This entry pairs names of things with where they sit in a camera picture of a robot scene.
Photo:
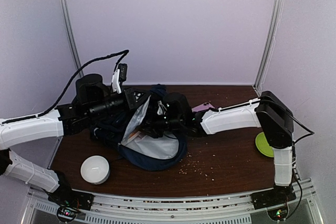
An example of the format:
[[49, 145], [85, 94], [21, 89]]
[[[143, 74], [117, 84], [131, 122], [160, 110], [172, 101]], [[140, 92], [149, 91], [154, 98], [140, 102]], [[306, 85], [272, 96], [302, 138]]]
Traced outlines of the purple smartphone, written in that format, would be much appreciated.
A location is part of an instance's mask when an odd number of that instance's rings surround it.
[[215, 109], [215, 107], [210, 103], [210, 102], [204, 102], [200, 105], [197, 105], [192, 108], [193, 112], [200, 112], [204, 110], [210, 110], [210, 109]]

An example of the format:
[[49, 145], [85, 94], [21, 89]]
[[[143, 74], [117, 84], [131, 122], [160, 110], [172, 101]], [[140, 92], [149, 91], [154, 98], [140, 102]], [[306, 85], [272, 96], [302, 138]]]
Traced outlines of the orange treehouse paperback book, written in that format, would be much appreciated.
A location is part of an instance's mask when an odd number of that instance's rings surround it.
[[141, 139], [143, 139], [144, 137], [147, 137], [147, 135], [146, 135], [144, 132], [139, 131], [139, 130], [134, 130], [134, 131], [129, 135], [128, 142], [136, 141], [136, 140], [141, 140]]

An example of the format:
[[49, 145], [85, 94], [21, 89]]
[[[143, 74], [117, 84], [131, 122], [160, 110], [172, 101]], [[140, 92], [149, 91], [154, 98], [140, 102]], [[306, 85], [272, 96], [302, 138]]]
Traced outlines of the navy blue student backpack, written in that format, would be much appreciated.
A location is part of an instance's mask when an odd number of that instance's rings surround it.
[[180, 162], [187, 154], [187, 139], [177, 133], [166, 132], [159, 138], [149, 135], [141, 140], [128, 142], [129, 135], [140, 129], [150, 102], [167, 95], [165, 85], [150, 88], [148, 101], [135, 111], [122, 111], [108, 115], [89, 128], [90, 138], [115, 149], [133, 165], [148, 171], [168, 169]]

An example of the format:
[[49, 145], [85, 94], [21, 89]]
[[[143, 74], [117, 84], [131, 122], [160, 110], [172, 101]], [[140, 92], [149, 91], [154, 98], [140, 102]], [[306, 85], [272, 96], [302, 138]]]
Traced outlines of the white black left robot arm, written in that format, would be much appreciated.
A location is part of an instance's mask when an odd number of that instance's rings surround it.
[[103, 84], [99, 74], [87, 74], [76, 81], [71, 103], [52, 105], [40, 114], [1, 120], [1, 174], [40, 187], [64, 205], [71, 205], [75, 192], [62, 172], [44, 169], [18, 156], [11, 147], [49, 137], [71, 136], [88, 129], [108, 115], [134, 112], [148, 104], [150, 93], [134, 88], [123, 89]]

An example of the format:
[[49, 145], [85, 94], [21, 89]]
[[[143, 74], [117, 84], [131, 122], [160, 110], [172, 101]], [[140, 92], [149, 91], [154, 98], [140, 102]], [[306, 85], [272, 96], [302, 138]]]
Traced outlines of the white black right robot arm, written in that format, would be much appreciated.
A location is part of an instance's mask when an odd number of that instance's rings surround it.
[[260, 129], [274, 154], [274, 186], [269, 192], [272, 203], [279, 204], [292, 191], [295, 162], [293, 113], [272, 93], [225, 108], [193, 111], [181, 93], [169, 93], [147, 109], [142, 129], [158, 138], [165, 132], [206, 137], [241, 129]]

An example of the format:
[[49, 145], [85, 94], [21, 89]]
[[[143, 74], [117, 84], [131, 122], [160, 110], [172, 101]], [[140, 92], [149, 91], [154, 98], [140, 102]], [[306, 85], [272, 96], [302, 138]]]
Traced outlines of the white ceramic bowl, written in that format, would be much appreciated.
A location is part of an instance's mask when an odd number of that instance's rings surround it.
[[110, 176], [109, 162], [103, 156], [90, 156], [82, 163], [80, 174], [88, 183], [93, 185], [103, 184]]

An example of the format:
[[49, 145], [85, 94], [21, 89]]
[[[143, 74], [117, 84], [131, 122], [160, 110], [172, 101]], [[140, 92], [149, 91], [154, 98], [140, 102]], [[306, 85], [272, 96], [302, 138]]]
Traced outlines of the green plate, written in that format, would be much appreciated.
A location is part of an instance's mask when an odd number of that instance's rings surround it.
[[264, 132], [261, 132], [256, 136], [255, 145], [259, 152], [262, 153], [264, 156], [270, 158], [274, 157], [274, 152], [272, 150], [272, 147], [268, 144]]

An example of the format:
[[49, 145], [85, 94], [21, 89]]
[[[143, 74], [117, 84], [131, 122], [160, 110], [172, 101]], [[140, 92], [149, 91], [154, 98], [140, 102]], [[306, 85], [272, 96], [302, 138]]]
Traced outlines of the white front rail frame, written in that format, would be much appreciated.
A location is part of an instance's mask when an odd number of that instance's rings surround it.
[[251, 191], [180, 198], [94, 193], [91, 208], [81, 210], [72, 223], [275, 223], [271, 214], [284, 207], [289, 207], [286, 223], [325, 223], [312, 181], [292, 185], [293, 201], [260, 209]]

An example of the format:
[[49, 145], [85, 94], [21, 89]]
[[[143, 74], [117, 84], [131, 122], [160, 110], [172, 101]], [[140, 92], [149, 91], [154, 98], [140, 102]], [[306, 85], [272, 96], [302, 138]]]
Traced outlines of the left aluminium frame post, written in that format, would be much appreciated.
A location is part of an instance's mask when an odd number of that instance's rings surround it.
[[78, 55], [78, 50], [75, 42], [74, 32], [71, 25], [71, 19], [69, 14], [69, 7], [67, 0], [60, 0], [62, 15], [65, 23], [66, 34], [69, 42], [72, 58], [74, 60], [76, 70], [79, 70], [82, 66]]

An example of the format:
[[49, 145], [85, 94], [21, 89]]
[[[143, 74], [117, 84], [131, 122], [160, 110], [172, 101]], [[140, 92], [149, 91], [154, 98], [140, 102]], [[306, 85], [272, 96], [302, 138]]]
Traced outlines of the aluminium frame post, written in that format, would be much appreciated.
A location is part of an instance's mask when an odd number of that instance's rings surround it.
[[262, 85], [266, 80], [266, 75], [271, 61], [272, 52], [275, 46], [275, 35], [278, 25], [280, 24], [280, 17], [282, 13], [283, 4], [284, 0], [274, 0], [266, 42], [263, 49], [262, 58], [257, 72], [256, 80], [254, 83], [254, 89], [258, 95], [262, 93]]
[[79, 70], [82, 66], [78, 55], [78, 50], [75, 42], [74, 32], [71, 25], [71, 19], [69, 14], [69, 7], [67, 0], [60, 0], [62, 15], [65, 23], [66, 34], [69, 42], [72, 58], [74, 60], [76, 70]]

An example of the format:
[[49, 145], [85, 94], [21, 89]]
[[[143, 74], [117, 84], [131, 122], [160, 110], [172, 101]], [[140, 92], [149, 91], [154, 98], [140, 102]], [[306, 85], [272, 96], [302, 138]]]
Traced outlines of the right aluminium frame post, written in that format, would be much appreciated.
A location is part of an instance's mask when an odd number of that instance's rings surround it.
[[266, 75], [271, 61], [272, 52], [275, 46], [275, 35], [278, 25], [280, 24], [280, 17], [282, 13], [283, 4], [284, 0], [274, 0], [266, 42], [263, 49], [262, 58], [257, 72], [256, 80], [254, 83], [254, 89], [258, 95], [262, 93], [262, 85], [266, 80]]

